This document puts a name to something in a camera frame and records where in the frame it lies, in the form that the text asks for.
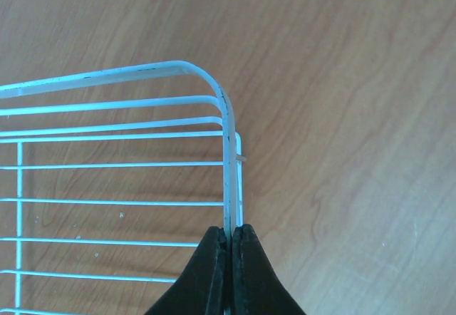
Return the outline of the white wire dish rack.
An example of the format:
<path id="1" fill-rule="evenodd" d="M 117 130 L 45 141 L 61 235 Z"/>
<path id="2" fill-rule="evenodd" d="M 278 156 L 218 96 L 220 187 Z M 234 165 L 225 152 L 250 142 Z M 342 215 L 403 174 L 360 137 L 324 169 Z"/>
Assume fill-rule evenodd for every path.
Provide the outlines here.
<path id="1" fill-rule="evenodd" d="M 243 223 L 227 92 L 166 61 L 1 87 L 1 312 L 144 314 Z"/>

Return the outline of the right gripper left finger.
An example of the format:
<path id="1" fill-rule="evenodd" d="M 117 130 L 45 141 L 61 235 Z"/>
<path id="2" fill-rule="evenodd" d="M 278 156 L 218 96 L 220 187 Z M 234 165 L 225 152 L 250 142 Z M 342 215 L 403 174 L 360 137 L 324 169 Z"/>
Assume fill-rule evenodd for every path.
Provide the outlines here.
<path id="1" fill-rule="evenodd" d="M 226 267 L 224 230 L 209 227 L 177 281 L 145 314 L 223 314 Z"/>

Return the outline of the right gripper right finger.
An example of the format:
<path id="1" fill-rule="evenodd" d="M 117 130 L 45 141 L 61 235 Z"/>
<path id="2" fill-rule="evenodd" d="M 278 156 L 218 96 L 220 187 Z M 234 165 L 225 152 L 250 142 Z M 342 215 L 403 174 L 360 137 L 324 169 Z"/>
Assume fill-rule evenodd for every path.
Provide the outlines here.
<path id="1" fill-rule="evenodd" d="M 277 277 L 254 228 L 237 227 L 232 237 L 234 314 L 303 314 Z"/>

